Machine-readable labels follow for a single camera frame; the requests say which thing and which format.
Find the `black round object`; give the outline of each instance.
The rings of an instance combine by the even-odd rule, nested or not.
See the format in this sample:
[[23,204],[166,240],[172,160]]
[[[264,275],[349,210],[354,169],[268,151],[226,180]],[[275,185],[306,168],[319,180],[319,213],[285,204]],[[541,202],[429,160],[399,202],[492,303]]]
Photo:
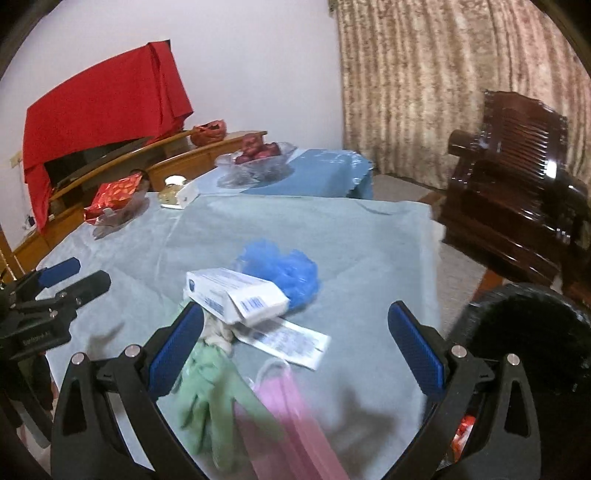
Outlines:
[[549,288],[510,284],[468,304],[449,339],[475,356],[523,362],[540,426],[543,479],[591,469],[591,320]]

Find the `wooden tv cabinet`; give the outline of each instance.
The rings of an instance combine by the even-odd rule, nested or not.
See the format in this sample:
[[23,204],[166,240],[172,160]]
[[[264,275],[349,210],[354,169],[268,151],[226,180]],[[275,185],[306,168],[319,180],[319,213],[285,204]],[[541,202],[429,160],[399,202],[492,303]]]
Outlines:
[[[110,168],[115,168],[116,166],[119,166],[120,168],[122,164],[131,162],[134,158],[137,159],[141,155],[153,155],[154,151],[157,151],[157,149],[161,150],[158,152],[158,155],[160,156],[163,154],[164,156],[167,156],[167,151],[172,152],[170,158],[157,161],[144,168],[150,176],[152,187],[159,192],[164,188],[164,180],[171,175],[182,175],[189,180],[193,180],[205,172],[212,170],[215,167],[215,159],[218,156],[240,150],[244,135],[258,134],[264,136],[267,134],[266,131],[261,130],[234,132],[228,134],[221,142],[216,142],[205,147],[193,147],[191,150],[180,154],[176,153],[178,152],[178,149],[166,148],[167,144],[178,141],[179,139],[190,135],[190,133],[190,131],[182,132],[173,137],[122,155],[100,166],[96,170],[87,173],[83,177],[76,179],[67,187],[55,192],[50,198],[51,202],[59,202],[61,199],[64,199],[66,195],[69,195],[70,205],[67,203],[62,204],[61,212],[50,217],[43,234],[35,231],[29,234],[21,245],[15,248],[14,256],[18,259],[24,272],[26,273],[33,270],[57,244],[82,224],[84,221],[84,207],[87,205],[82,201],[82,198],[80,198],[78,202],[73,202],[72,204],[72,196],[74,196],[75,199],[77,193],[76,189],[81,191],[82,184],[93,179],[98,174],[108,173]],[[117,180],[120,177],[121,176],[119,175],[111,181]]]

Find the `light blue tablecloth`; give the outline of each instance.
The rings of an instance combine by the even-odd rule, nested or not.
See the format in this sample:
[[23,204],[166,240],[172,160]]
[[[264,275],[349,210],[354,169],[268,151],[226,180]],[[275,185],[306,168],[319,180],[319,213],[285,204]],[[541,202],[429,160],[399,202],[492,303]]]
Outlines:
[[[112,279],[109,293],[79,310],[72,340],[47,352],[57,385],[75,352],[117,356],[169,325],[187,271],[229,267],[248,242],[268,238],[285,251],[302,250],[319,268],[317,298],[288,319],[332,341],[316,372],[294,367],[300,392],[351,479],[382,478],[418,431],[424,398],[388,332],[389,305],[403,300],[421,322],[439,327],[429,207],[236,195],[202,196],[186,210],[168,210],[149,197],[148,210],[120,231],[95,241],[93,227],[81,225],[41,262],[40,268],[75,256],[82,264],[79,275],[45,296],[98,269]],[[241,343],[233,354],[250,378],[268,358]],[[118,397],[110,398],[129,451],[149,465]],[[158,406],[185,443],[174,396]],[[256,479],[246,456],[238,457],[233,475],[217,472],[208,456],[197,461],[214,479]]]
[[287,178],[243,193],[374,199],[373,165],[358,153],[313,148],[293,159],[289,166],[293,172]]

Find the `red apple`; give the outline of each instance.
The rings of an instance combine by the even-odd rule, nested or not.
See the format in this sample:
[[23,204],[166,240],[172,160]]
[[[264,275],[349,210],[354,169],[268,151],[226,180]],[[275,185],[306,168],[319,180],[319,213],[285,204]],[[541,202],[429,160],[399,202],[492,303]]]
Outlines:
[[269,152],[268,150],[263,150],[262,152],[259,152],[258,154],[255,155],[255,160],[260,160],[262,158],[269,158],[272,156],[273,156],[273,154],[271,154],[271,152]]
[[260,147],[262,149],[262,137],[260,135],[248,134],[244,135],[242,139],[242,150],[244,151],[248,147]]
[[262,145],[253,145],[252,147],[245,148],[242,150],[242,154],[247,157],[254,157],[257,153],[262,150]]
[[234,164],[242,165],[243,163],[249,162],[251,160],[252,160],[252,157],[242,154],[239,157],[237,157],[236,160],[234,160]]
[[265,150],[270,152],[273,157],[281,155],[281,149],[279,148],[279,145],[277,145],[275,142],[265,144]]

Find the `wrapped gift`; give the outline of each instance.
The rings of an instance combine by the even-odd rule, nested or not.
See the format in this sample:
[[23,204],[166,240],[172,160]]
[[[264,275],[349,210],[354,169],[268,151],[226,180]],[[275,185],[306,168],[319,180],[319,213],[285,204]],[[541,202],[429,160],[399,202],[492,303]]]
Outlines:
[[95,225],[100,216],[125,208],[138,192],[141,180],[142,174],[134,173],[124,179],[102,184],[92,204],[84,209],[85,222]]

